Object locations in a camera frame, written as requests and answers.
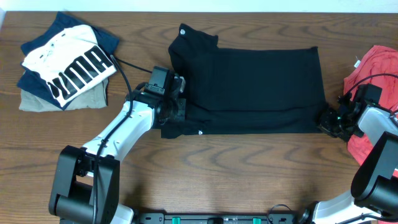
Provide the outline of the black polo shirt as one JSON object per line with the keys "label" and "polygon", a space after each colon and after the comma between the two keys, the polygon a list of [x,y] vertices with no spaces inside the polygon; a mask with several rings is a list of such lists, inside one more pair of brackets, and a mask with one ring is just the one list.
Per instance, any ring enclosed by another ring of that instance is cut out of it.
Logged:
{"label": "black polo shirt", "polygon": [[218,47],[218,37],[186,24],[169,46],[184,77],[185,119],[161,136],[317,133],[327,106],[318,49],[243,50]]}

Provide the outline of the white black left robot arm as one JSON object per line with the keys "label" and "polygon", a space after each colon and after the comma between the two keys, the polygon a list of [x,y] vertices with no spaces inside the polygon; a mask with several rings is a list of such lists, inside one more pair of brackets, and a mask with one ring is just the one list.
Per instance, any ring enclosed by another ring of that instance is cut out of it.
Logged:
{"label": "white black left robot arm", "polygon": [[60,223],[133,223],[133,209],[120,204],[120,166],[153,126],[185,116],[183,98],[135,90],[121,112],[82,147],[66,146],[55,169],[49,212]]}

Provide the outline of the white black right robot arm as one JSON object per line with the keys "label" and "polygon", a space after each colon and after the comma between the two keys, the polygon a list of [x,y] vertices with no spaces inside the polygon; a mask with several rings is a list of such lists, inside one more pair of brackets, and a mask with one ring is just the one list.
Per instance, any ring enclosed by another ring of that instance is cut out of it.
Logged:
{"label": "white black right robot arm", "polygon": [[397,222],[397,118],[395,112],[367,105],[356,123],[373,149],[362,163],[351,190],[314,202],[297,223]]}

